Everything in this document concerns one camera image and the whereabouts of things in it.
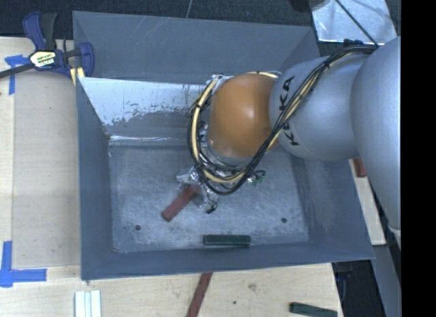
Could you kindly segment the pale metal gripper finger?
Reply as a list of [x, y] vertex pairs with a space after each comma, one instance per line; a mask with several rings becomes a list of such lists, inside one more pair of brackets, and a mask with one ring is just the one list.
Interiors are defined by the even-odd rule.
[[182, 186], [199, 186], [199, 176], [195, 168], [190, 168], [189, 170], [184, 170], [181, 174], [176, 176], [176, 180], [180, 187]]
[[198, 208], [210, 209], [213, 207], [213, 197], [207, 190], [200, 190], [194, 197], [194, 204]]

